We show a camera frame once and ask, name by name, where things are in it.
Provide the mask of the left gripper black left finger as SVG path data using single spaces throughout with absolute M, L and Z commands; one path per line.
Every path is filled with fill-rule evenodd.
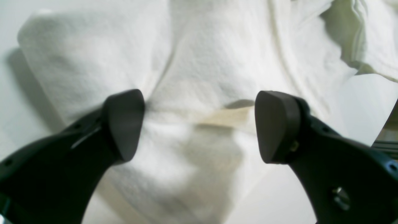
M 144 114 L 140 90 L 111 95 L 60 133 L 6 157 L 1 218 L 7 224 L 80 224 L 104 173 L 134 157 Z

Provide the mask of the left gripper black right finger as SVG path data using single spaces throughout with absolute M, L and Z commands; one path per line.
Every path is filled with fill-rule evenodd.
M 397 161 L 341 136 L 283 92 L 257 94 L 255 123 L 262 160 L 293 170 L 318 224 L 397 223 Z

